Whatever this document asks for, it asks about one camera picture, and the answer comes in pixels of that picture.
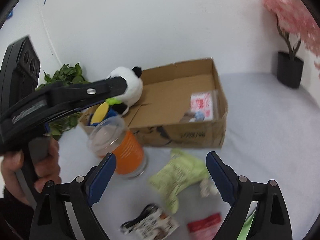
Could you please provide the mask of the person left hand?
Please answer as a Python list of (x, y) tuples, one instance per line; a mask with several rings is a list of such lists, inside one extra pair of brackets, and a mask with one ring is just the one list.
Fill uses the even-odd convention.
[[(34, 166), (35, 172), (39, 177), (34, 183), (34, 188), (37, 192), (41, 193), (45, 183), (49, 180), (54, 181), (56, 184), (61, 183), (58, 160), (59, 143), (51, 137), (47, 157)], [(23, 204), (30, 205), (16, 177), (16, 172), (22, 168), (23, 163), (23, 151), (8, 152), (1, 163), (1, 174), (7, 191)]]

